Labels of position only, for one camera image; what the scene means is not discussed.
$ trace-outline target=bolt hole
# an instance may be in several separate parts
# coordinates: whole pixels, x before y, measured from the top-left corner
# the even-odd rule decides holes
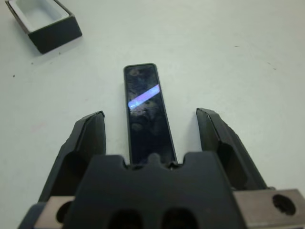
[[[58,210],[58,212],[56,214],[56,219],[57,219],[57,221],[59,223],[63,223],[63,221],[65,220],[66,214],[67,214],[67,212],[69,210],[69,207],[70,207],[71,203],[72,203],[72,201],[69,201],[69,202],[63,204],[59,208],[59,210]]]
[[[282,213],[288,216],[293,216],[296,212],[295,205],[288,197],[282,195],[275,195],[272,198],[273,205]]]

